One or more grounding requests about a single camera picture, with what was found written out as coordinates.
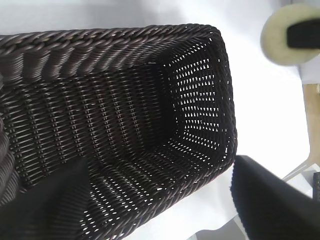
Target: round object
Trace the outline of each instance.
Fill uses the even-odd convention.
[[[261,33],[264,55],[272,62],[290,66],[305,63],[320,53],[320,49],[290,48],[287,45],[288,27],[320,18],[320,8],[291,4],[280,8],[266,21]]]

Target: black object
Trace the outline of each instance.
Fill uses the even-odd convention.
[[[0,239],[74,240],[89,196],[88,161],[72,159],[0,208]]]
[[[231,193],[250,240],[320,239],[320,203],[247,156],[236,156]]]
[[[286,35],[290,48],[320,49],[320,19],[296,23],[288,27]]]
[[[77,240],[124,238],[235,160],[232,80],[215,27],[1,36],[0,73],[0,203],[90,159]]]
[[[315,172],[313,174],[313,186],[312,186],[312,199],[320,202],[320,172]]]

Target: dark brown wicker basket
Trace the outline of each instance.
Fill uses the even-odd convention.
[[[93,160],[76,239],[120,239],[234,161],[220,32],[183,24],[0,38],[0,205]]]

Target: woven basket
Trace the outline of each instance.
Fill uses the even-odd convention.
[[[184,24],[0,38],[0,204],[93,161],[76,239],[120,239],[233,163],[220,32]]]

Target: white table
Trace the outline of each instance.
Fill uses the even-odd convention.
[[[268,62],[259,46],[261,28],[279,2],[284,1],[3,0],[0,16],[6,21],[0,21],[0,34],[149,24],[216,26],[233,78],[237,153],[283,178],[307,159],[309,139],[297,68]],[[229,191],[231,176],[230,168],[125,240],[185,240],[199,230],[222,227],[237,214]]]

